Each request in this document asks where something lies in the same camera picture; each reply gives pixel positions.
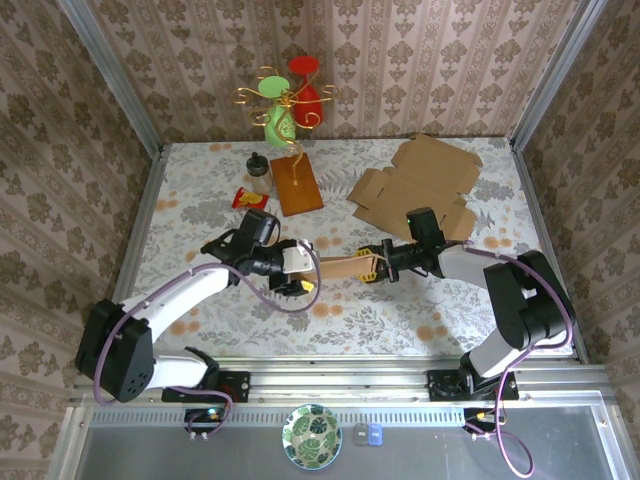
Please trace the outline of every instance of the decorative plate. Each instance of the decorative plate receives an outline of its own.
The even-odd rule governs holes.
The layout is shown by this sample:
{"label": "decorative plate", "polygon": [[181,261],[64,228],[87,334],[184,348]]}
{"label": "decorative plate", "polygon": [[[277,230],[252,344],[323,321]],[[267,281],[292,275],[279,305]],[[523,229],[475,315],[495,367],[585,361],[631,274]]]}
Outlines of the decorative plate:
{"label": "decorative plate", "polygon": [[287,417],[282,429],[282,446],[289,460],[300,468],[320,470],[340,453],[342,428],[327,407],[302,405]]}

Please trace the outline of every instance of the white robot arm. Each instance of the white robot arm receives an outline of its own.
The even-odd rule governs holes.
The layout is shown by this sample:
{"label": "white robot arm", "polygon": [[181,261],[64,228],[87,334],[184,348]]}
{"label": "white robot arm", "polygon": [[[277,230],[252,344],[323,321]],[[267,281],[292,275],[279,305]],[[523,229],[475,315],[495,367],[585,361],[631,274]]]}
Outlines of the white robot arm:
{"label": "white robot arm", "polygon": [[[153,345],[195,305],[240,280],[246,281],[251,273],[268,276],[270,288],[287,296],[313,290],[309,282],[289,280],[289,274],[317,267],[312,247],[296,240],[266,246],[276,226],[279,222],[272,215],[250,210],[240,228],[202,247],[189,268],[166,285],[119,305],[107,299],[99,302],[91,311],[75,361],[76,367],[94,380],[96,399],[101,400],[98,386],[120,402],[151,388],[217,389],[220,372],[206,354],[192,348],[180,354],[154,354]],[[213,263],[212,256],[221,262]],[[311,304],[319,293],[316,288]]]}
{"label": "white robot arm", "polygon": [[[394,247],[387,239],[380,246],[361,249],[385,259],[378,263],[373,281],[395,282],[400,271],[421,269],[422,275],[472,283],[489,291],[497,325],[482,344],[463,355],[457,371],[428,373],[432,400],[494,395],[500,374],[523,352],[541,340],[567,337],[575,321],[573,308],[540,252],[527,252],[518,259],[496,257],[459,242],[447,243],[430,208],[409,212],[407,218],[414,243]],[[189,269],[167,285],[122,305],[98,303],[85,328],[77,368],[120,402],[150,388],[215,390],[220,385],[213,359],[189,348],[188,354],[154,355],[153,344],[193,306],[246,280],[245,275],[268,276],[269,288],[285,296],[311,291],[312,284],[289,276],[317,269],[311,247],[296,240],[267,247],[275,226],[279,226],[275,217],[250,210],[239,229],[205,245]],[[221,263],[210,263],[210,255]]]}

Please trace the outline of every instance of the spice shaker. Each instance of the spice shaker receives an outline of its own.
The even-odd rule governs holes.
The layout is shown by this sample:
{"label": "spice shaker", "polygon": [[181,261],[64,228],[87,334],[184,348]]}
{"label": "spice shaker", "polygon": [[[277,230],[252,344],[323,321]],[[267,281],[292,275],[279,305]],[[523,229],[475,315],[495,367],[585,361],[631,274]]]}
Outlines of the spice shaker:
{"label": "spice shaker", "polygon": [[269,161],[256,152],[247,160],[247,172],[251,177],[251,190],[254,193],[268,195],[273,188],[273,176],[269,168]]}

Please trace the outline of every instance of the floral tablecloth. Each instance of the floral tablecloth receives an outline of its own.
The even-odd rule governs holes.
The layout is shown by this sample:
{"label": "floral tablecloth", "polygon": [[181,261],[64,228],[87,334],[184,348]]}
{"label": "floral tablecloth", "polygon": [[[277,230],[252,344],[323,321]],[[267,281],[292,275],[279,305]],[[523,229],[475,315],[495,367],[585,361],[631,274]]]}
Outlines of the floral tablecloth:
{"label": "floral tablecloth", "polygon": [[[539,248],[513,156],[502,138],[446,139],[484,162],[467,197],[477,215],[471,239],[502,253]],[[322,210],[282,218],[276,198],[267,211],[282,219],[282,235],[306,238],[322,256],[352,255],[389,234],[351,214],[345,197],[366,168],[383,168],[403,140],[306,141],[320,187]],[[249,187],[245,162],[257,151],[269,159],[283,151],[264,142],[174,144],[138,272],[141,293],[184,269],[200,247],[237,227],[231,208],[240,186]],[[267,293],[266,279],[254,277]],[[294,308],[308,298],[278,300]],[[459,281],[401,274],[401,281],[365,285],[330,280],[319,302],[302,315],[272,311],[246,287],[209,297],[175,322],[159,346],[194,346],[216,356],[460,355],[479,344],[495,322],[486,291]],[[570,353],[567,348],[563,353]]]}

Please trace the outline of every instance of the small blue object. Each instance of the small blue object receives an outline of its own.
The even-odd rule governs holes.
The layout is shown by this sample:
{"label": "small blue object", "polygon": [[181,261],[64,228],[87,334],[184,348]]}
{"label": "small blue object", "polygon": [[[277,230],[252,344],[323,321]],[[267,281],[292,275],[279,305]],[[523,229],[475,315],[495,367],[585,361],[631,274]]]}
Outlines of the small blue object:
{"label": "small blue object", "polygon": [[382,425],[379,423],[369,424],[369,445],[375,447],[382,445]]}

